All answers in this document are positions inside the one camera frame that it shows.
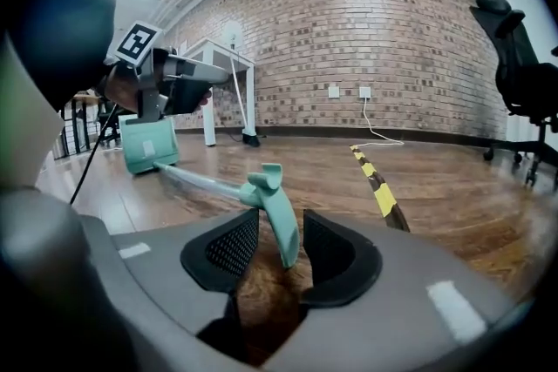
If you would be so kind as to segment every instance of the black mesh pad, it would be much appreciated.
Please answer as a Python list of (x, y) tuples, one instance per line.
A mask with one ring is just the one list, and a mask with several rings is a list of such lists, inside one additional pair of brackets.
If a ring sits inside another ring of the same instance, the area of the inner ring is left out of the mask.
[(243, 215), (193, 240), (180, 253), (180, 263), (206, 290), (234, 294), (258, 244), (259, 213)]
[(376, 246), (363, 235), (304, 210), (304, 249), (310, 258), (314, 287), (301, 305), (340, 307), (368, 290), (382, 269)]

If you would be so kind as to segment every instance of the white power cable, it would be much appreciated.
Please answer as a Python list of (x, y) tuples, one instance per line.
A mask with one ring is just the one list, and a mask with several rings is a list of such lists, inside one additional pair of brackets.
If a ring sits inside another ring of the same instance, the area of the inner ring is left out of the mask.
[(370, 132), (372, 132), (374, 135), (376, 135), (377, 137), (380, 137), (381, 139), (385, 139), (387, 141), (390, 141), (390, 143), (363, 143), (362, 145), (356, 145), (356, 146), (364, 146), (364, 145), (404, 145), (405, 143), (403, 141), (399, 141), (398, 139), (389, 139), (387, 137), (385, 137), (384, 135), (374, 132), (372, 130), (372, 125), (370, 124), (370, 120), (368, 119), (368, 117), (366, 116), (366, 104), (367, 104), (367, 98), (364, 98), (364, 107), (363, 107), (363, 115), (364, 118), (366, 119), (366, 122), (368, 123), (368, 128), (370, 129)]

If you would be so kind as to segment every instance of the white table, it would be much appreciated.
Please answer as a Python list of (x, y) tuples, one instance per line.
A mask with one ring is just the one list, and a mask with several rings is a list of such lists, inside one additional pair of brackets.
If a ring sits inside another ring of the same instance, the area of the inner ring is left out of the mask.
[[(215, 41), (204, 37), (189, 47), (186, 52), (180, 56), (189, 57), (205, 64), (212, 64), (231, 71), (230, 58), (232, 56), (235, 62), (235, 70), (238, 76), (239, 72), (246, 71), (246, 121), (247, 127), (242, 129), (242, 133), (247, 135), (255, 135), (255, 96), (254, 96), (254, 61), (239, 55), (235, 51), (227, 48), (226, 45), (216, 43)], [(208, 104), (201, 107), (203, 113), (203, 135), (206, 145), (215, 144), (215, 122), (213, 114), (213, 98), (208, 100)]]

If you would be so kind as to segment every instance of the black chair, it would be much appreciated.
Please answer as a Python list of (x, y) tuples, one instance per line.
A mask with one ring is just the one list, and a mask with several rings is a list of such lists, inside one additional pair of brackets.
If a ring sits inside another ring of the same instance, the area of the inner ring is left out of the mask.
[[(525, 17), (523, 11), (512, 10), (507, 0), (476, 0), (476, 3), (471, 12), (498, 53), (496, 87), (510, 115), (529, 117), (531, 124), (540, 127), (537, 141), (500, 142), (492, 145), (484, 158), (491, 160), (496, 148), (508, 149), (515, 152), (514, 162), (519, 164), (520, 152), (532, 152), (534, 160), (525, 183), (534, 185), (541, 161), (558, 167), (558, 152), (545, 143), (547, 125), (550, 125), (551, 132), (558, 132), (558, 67), (539, 63), (525, 25), (521, 23)], [(552, 50), (552, 54), (558, 54), (558, 47)]]
[[(102, 98), (101, 101), (99, 102), (99, 111), (98, 111), (98, 114), (97, 114), (97, 120), (101, 124), (101, 129), (105, 125), (106, 121), (109, 119), (109, 117), (111, 115), (111, 112), (112, 112), (112, 108), (114, 106), (115, 106), (115, 104), (112, 101), (109, 101), (106, 98)], [(99, 135), (101, 145), (105, 145), (105, 144), (107, 144), (107, 143), (109, 143), (110, 141), (113, 141), (113, 140), (114, 140), (115, 143), (118, 142), (118, 140), (120, 139), (119, 116), (120, 115), (130, 115), (130, 114), (134, 114), (134, 112), (130, 112), (126, 109), (122, 109), (121, 107), (116, 111), (116, 113), (114, 114), (114, 116), (111, 119), (111, 122), (107, 126), (107, 129), (109, 127), (111, 128), (111, 133), (109, 135), (107, 135), (106, 132), (105, 132), (104, 135)]]

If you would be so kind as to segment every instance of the electrical outlet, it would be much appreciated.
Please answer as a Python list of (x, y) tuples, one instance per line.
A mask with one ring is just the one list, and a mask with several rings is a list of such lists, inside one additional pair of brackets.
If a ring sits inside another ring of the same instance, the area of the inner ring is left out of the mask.
[(370, 99), (372, 91), (370, 87), (358, 87), (358, 97)]
[(339, 86), (330, 85), (328, 87), (328, 97), (329, 98), (339, 98)]

